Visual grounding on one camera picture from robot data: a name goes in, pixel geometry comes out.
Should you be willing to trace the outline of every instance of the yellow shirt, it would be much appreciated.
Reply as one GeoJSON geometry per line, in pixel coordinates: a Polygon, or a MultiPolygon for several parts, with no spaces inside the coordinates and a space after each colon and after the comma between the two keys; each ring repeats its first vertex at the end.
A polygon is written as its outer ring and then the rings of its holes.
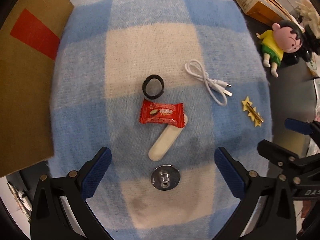
{"type": "Polygon", "coordinates": [[[276,41],[273,38],[273,31],[267,30],[263,34],[260,35],[260,39],[262,40],[262,44],[268,46],[272,49],[279,57],[280,61],[283,58],[283,50],[278,47],[276,41]]]}

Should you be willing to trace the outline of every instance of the white usb cable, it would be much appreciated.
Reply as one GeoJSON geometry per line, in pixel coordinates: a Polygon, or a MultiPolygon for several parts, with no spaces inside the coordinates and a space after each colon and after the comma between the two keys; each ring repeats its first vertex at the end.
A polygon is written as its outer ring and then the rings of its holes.
{"type": "Polygon", "coordinates": [[[231,87],[231,85],[229,85],[227,82],[224,82],[222,80],[218,80],[218,79],[210,79],[208,73],[205,71],[204,66],[196,59],[191,59],[189,60],[185,65],[184,65],[185,70],[194,78],[196,78],[197,80],[200,80],[201,82],[203,82],[205,84],[205,86],[207,87],[208,92],[210,93],[210,95],[212,96],[212,98],[220,105],[220,106],[226,106],[227,105],[227,97],[228,96],[232,96],[232,93],[230,93],[229,91],[227,91],[225,89],[225,87],[229,86],[231,87]],[[190,70],[190,66],[195,67],[197,70],[199,70],[202,75],[198,75],[193,73],[190,70]],[[215,95],[212,93],[210,87],[219,92],[222,97],[224,102],[220,102],[215,95]]]}

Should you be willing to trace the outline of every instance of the blue gripper pad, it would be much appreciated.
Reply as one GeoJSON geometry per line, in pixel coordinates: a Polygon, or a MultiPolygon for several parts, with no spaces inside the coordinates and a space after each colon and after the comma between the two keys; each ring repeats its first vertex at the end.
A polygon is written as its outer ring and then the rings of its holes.
{"type": "Polygon", "coordinates": [[[304,135],[309,135],[313,132],[309,123],[298,121],[292,118],[287,118],[284,121],[284,126],[289,130],[292,130],[304,135]]]}
{"type": "Polygon", "coordinates": [[[112,154],[109,148],[100,155],[81,183],[81,197],[86,200],[93,197],[104,174],[111,164],[112,154]]]}
{"type": "Polygon", "coordinates": [[[233,196],[243,199],[245,195],[245,183],[220,148],[217,148],[214,152],[214,162],[216,163],[233,196]]]}

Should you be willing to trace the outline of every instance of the figurine head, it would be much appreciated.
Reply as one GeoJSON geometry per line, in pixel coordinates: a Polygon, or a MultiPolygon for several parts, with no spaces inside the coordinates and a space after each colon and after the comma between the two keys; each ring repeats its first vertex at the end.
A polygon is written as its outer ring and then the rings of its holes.
{"type": "Polygon", "coordinates": [[[303,44],[303,34],[292,21],[282,20],[272,25],[273,38],[280,49],[287,53],[296,52],[303,44]]]}

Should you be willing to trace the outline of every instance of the star hair clip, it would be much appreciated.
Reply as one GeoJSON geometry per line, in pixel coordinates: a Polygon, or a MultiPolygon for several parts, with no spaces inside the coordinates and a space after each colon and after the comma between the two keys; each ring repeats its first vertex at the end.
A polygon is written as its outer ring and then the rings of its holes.
{"type": "Polygon", "coordinates": [[[259,113],[256,112],[256,108],[252,108],[252,102],[250,102],[249,97],[246,97],[245,100],[241,101],[243,105],[243,111],[248,111],[248,116],[251,118],[251,121],[254,122],[254,126],[261,126],[263,123],[263,118],[259,113]]]}

